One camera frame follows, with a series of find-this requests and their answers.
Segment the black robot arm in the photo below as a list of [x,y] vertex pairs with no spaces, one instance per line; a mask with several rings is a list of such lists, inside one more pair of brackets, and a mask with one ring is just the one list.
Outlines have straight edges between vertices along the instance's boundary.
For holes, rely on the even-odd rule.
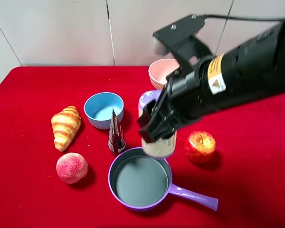
[[147,143],[168,139],[205,115],[285,92],[285,18],[221,56],[195,35],[208,18],[188,15],[153,33],[158,53],[172,54],[179,67],[137,120]]

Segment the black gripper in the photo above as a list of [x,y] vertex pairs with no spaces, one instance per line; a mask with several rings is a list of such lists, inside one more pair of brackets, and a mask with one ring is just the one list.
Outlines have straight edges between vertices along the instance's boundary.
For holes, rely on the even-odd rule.
[[185,75],[179,67],[166,76],[159,101],[151,100],[137,123],[147,143],[171,138],[178,129],[219,110],[208,83],[209,64],[198,65]]

